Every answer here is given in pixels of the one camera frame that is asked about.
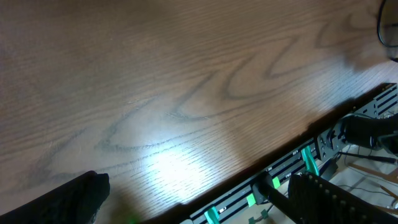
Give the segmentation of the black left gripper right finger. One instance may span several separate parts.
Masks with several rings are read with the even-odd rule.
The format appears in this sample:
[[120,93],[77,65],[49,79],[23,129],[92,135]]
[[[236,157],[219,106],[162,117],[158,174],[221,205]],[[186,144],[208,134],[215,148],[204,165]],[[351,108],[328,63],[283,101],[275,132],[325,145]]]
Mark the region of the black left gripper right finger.
[[309,172],[290,177],[289,200],[305,223],[397,224],[397,217]]

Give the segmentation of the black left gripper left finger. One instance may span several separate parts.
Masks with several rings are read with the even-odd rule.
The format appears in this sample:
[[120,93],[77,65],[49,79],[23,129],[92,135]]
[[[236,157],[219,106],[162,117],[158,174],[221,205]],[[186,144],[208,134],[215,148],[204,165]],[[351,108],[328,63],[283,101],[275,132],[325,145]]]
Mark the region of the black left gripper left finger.
[[109,175],[91,170],[1,215],[1,223],[94,223],[97,212],[108,198],[109,192]]

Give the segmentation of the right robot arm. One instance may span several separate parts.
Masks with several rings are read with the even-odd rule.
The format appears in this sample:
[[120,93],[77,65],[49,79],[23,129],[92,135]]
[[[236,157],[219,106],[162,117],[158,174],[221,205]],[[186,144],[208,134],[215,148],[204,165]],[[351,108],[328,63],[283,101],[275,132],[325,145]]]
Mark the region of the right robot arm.
[[334,149],[333,139],[372,150],[385,149],[397,156],[397,114],[389,118],[372,118],[351,113],[339,119],[327,132],[325,143]]

